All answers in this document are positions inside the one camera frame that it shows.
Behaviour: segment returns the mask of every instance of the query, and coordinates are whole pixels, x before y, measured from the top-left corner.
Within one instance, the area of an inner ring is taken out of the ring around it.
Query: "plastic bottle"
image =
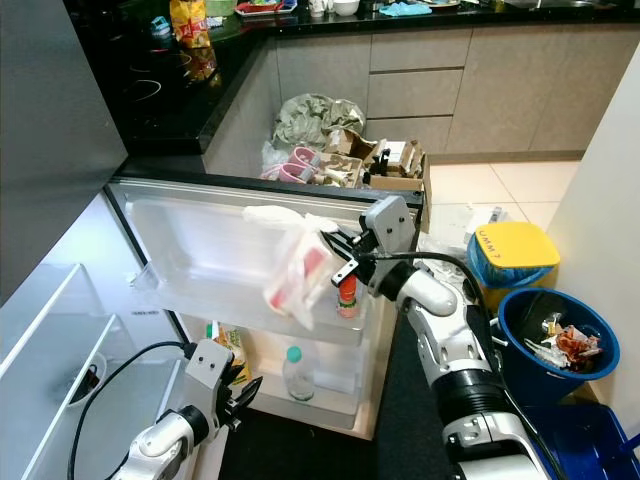
[[[300,347],[290,347],[282,366],[282,376],[289,395],[307,401],[313,397],[313,369],[308,359],[302,358]]]

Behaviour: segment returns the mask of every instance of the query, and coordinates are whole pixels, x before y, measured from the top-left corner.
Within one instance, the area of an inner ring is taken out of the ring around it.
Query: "blue trash bin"
[[[575,325],[585,335],[600,338],[599,345],[604,351],[595,357],[594,368],[589,373],[561,370],[545,363],[513,336],[511,329],[515,325],[514,322],[523,318],[540,292],[562,297],[567,309],[561,320],[562,325]],[[498,318],[500,333],[508,344],[502,347],[504,379],[521,405],[553,405],[584,382],[607,376],[620,359],[618,340],[607,322],[593,309],[564,293],[546,288],[516,290],[500,303]]]

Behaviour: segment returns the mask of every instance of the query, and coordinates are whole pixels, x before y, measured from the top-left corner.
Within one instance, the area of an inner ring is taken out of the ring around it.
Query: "snack bag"
[[[251,372],[247,366],[247,355],[245,354],[240,332],[233,327],[219,326],[220,335],[214,341],[223,347],[228,348],[233,353],[233,366],[242,365],[242,371],[233,380],[232,385],[239,385],[251,380]]]
[[[171,23],[178,42],[185,48],[211,46],[204,0],[171,0]]]

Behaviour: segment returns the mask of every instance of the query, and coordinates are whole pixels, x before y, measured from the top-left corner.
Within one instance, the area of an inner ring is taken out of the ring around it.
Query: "cabinet drawer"
[[[444,153],[451,117],[390,118],[367,120],[369,140],[418,140],[427,153]]]
[[[462,70],[369,76],[370,118],[451,115]]]
[[[462,67],[471,29],[373,35],[371,71]]]

